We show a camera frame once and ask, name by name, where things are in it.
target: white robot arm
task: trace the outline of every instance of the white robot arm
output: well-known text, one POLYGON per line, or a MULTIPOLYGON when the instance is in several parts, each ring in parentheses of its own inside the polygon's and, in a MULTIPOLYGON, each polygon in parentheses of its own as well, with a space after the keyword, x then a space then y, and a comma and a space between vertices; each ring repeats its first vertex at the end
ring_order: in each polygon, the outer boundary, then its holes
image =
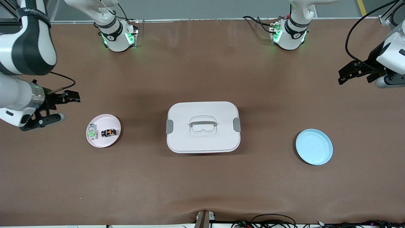
POLYGON ((138 29, 125 20, 118 19, 109 8, 118 4, 118 0, 65 0, 92 20, 101 31, 106 46, 115 52, 122 52, 136 45, 138 29))
POLYGON ((378 88, 405 86, 405 21, 400 23, 385 41, 370 52, 364 62, 349 62, 339 70, 339 84, 347 80, 367 76, 369 83, 375 81, 378 88))
POLYGON ((0 119, 23 131, 64 120, 63 114, 49 114, 56 104, 80 102, 77 92, 47 94, 50 90, 18 78, 18 75, 46 75, 56 64, 56 52, 43 0, 21 0, 21 30, 0 34, 0 119), (46 110, 42 117, 40 111, 46 110))
POLYGON ((304 41, 307 28, 315 14, 315 5, 326 5, 338 0, 289 0, 291 13, 281 18, 272 28, 272 41, 286 50, 294 50, 304 41))

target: box lid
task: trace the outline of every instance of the box lid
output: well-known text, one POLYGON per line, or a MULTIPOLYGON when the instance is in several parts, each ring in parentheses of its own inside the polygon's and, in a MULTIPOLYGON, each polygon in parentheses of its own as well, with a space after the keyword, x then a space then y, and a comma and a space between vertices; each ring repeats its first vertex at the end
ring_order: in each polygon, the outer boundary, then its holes
POLYGON ((233 151, 240 131, 238 109, 226 101, 177 103, 166 123, 167 145, 176 153, 233 151))

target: black strap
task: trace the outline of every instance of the black strap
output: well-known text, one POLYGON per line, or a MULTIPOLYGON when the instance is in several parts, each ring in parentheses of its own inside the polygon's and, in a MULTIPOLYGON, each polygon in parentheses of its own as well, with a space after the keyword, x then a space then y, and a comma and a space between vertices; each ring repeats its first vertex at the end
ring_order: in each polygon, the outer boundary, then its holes
POLYGON ((110 34, 102 32, 102 35, 109 41, 116 41, 117 37, 122 33, 122 30, 123 30, 123 26, 120 23, 119 28, 115 32, 110 33, 110 34))
POLYGON ((20 22, 21 22, 21 18, 22 18, 23 16, 33 15, 33 16, 36 17, 37 19, 39 19, 39 20, 45 22, 45 23, 48 25, 48 27, 51 27, 51 22, 50 22, 50 20, 49 20, 48 15, 46 15, 45 13, 43 13, 43 12, 37 10, 37 9, 28 8, 28 7, 19 8, 19 9, 17 10, 17 13, 18 13, 18 16, 20 17, 20 19, 19 19, 20 22))
POLYGON ((298 24, 297 22, 295 22, 291 17, 288 18, 291 22, 292 25, 298 27, 298 28, 305 28, 308 27, 308 25, 311 23, 309 22, 308 24, 298 24))
POLYGON ((304 33, 307 31, 306 29, 303 30, 303 31, 300 31, 300 32, 293 30, 293 29, 288 25, 288 21, 286 21, 286 22, 284 23, 284 25, 285 25, 284 27, 286 28, 286 32, 287 32, 288 34, 290 34, 290 35, 291 35, 291 38, 293 38, 293 39, 295 39, 295 40, 301 38, 301 36, 304 35, 304 33))
POLYGON ((96 24, 96 25, 98 26, 98 28, 110 28, 110 27, 114 26, 116 21, 117 21, 117 16, 114 16, 113 21, 111 21, 109 24, 107 24, 107 25, 96 24))

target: cable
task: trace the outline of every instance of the cable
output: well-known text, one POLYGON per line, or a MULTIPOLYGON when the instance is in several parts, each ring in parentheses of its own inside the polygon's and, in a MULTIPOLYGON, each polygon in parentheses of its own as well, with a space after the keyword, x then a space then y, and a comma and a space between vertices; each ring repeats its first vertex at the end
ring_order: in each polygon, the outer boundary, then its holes
POLYGON ((269 31, 269 30, 267 30, 264 26, 271 26, 270 24, 267 24, 267 23, 263 23, 261 20, 260 20, 260 17, 257 17, 257 19, 254 19, 253 17, 251 17, 251 16, 244 16, 243 18, 249 18, 249 19, 252 19, 254 22, 256 22, 256 23, 259 23, 261 26, 262 26, 262 28, 266 31, 266 32, 268 32, 268 33, 271 33, 271 34, 276 34, 275 32, 273 32, 273 31, 269 31))
POLYGON ((267 30, 267 29, 264 27, 262 21, 260 21, 260 18, 259 18, 259 17, 257 17, 257 20, 259 21, 260 25, 262 25, 262 28, 263 28, 266 32, 271 33, 271 34, 276 34, 276 32, 267 30))
POLYGON ((125 19, 127 19, 127 20, 128 20, 128 17, 126 16, 125 11, 122 9, 122 7, 121 7, 121 5, 120 5, 119 3, 118 3, 118 6, 121 8, 121 11, 124 13, 125 19))
POLYGON ((71 85, 69 85, 69 86, 65 86, 65 87, 62 87, 62 88, 53 90, 53 91, 49 92, 48 95, 53 94, 53 93, 56 93, 56 92, 59 92, 59 91, 62 91, 62 90, 65 90, 65 89, 68 89, 68 88, 70 88, 70 87, 76 85, 76 81, 75 81, 74 79, 68 77, 68 76, 64 76, 63 74, 55 73, 55 72, 52 72, 52 71, 51 71, 50 73, 51 73, 51 74, 54 74, 54 75, 58 75, 58 76, 60 76, 60 77, 64 77, 64 78, 66 78, 66 79, 69 79, 69 80, 72 81, 73 83, 72 83, 71 85))
POLYGON ((254 220, 255 218, 262 217, 262 216, 281 216, 281 217, 286 217, 286 218, 288 218, 288 219, 291 219, 291 220, 294 222, 294 225, 296 225, 296 222, 295 222, 295 220, 294 220, 293 218, 291 218, 290 216, 282 215, 282 214, 261 214, 261 215, 256 215, 255 217, 253 217, 253 218, 250 220, 250 222, 253 223, 253 220, 254 220))
MULTIPOLYGON (((256 19, 254 19, 254 18, 251 17, 251 16, 244 16, 243 18, 245 18, 245 19, 246 19, 246 18, 252 19, 254 22, 260 24, 259 21, 257 21, 256 19)), ((266 25, 266 26, 270 26, 270 24, 267 24, 267 23, 261 23, 261 24, 266 25)))
POLYGON ((391 13, 390 22, 391 22, 391 24, 392 24, 393 26, 395 26, 395 27, 397 27, 398 24, 394 22, 394 14, 395 14, 395 12, 396 12, 399 8, 401 8, 401 6, 403 6, 403 5, 404 5, 404 3, 399 4, 399 6, 397 6, 397 7, 394 9, 394 11, 391 13))
POLYGON ((381 16, 381 17, 384 17, 394 6, 395 6, 395 4, 393 4, 387 11, 385 11, 385 13, 381 16))
POLYGON ((290 4, 290 14, 288 15, 288 17, 291 16, 291 12, 292 12, 292 5, 290 4))
POLYGON ((340 223, 340 224, 325 224, 322 228, 357 228, 363 226, 378 226, 379 228, 402 228, 405 223, 390 223, 388 221, 369 220, 361 223, 340 223))
POLYGON ((101 4, 103 4, 103 6, 105 7, 106 10, 108 10, 112 15, 116 15, 117 12, 115 10, 113 10, 113 12, 111 12, 108 7, 104 4, 104 2, 102 0, 100 0, 101 4))
POLYGON ((365 66, 369 67, 370 69, 372 69, 372 70, 374 70, 374 71, 378 71, 378 70, 377 70, 376 68, 374 68, 374 67, 369 66, 368 64, 366 64, 365 62, 361 61, 360 59, 358 59, 357 57, 355 57, 354 55, 352 55, 352 54, 349 52, 349 49, 348 49, 348 47, 347 47, 347 45, 348 45, 348 43, 349 43, 349 38, 350 38, 350 35, 352 34, 352 31, 354 30, 354 28, 355 28, 364 18, 366 18, 366 17, 368 17, 370 14, 372 14, 372 13, 374 13, 374 12, 377 12, 378 10, 380 10, 380 9, 382 9, 382 8, 384 8, 384 7, 387 7, 387 6, 391 5, 391 4, 394 4, 394 3, 396 3, 396 2, 397 2, 397 0, 391 1, 391 2, 389 2, 389 3, 387 3, 387 4, 385 4, 385 5, 382 5, 382 6, 378 7, 378 8, 376 8, 375 10, 372 10, 372 11, 369 12, 368 14, 364 15, 362 18, 360 18, 360 19, 353 25, 353 27, 350 29, 349 33, 347 34, 346 43, 345 43, 346 53, 347 53, 352 59, 354 59, 354 60, 356 60, 356 61, 358 61, 358 62, 364 64, 365 66))

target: green led light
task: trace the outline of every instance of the green led light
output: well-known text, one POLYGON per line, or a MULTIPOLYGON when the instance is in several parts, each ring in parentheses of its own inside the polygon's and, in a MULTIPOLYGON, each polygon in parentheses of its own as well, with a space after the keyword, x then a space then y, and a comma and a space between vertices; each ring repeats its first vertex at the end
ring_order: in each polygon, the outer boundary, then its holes
POLYGON ((108 45, 108 44, 107 44, 107 41, 105 40, 105 37, 104 37, 103 34, 101 34, 101 37, 102 37, 102 39, 104 40, 104 44, 105 44, 105 45, 108 45))
POLYGON ((305 35, 307 34, 307 32, 305 32, 304 33, 304 35, 303 35, 303 39, 301 40, 301 43, 303 43, 304 42, 304 39, 305 39, 305 35))
POLYGON ((133 44, 134 43, 133 36, 131 34, 128 34, 128 33, 126 33, 125 35, 126 35, 126 38, 127 38, 128 42, 129 42, 129 44, 133 44))
POLYGON ((274 35, 274 42, 278 42, 280 40, 281 34, 283 34, 283 31, 280 29, 275 35, 274 35))

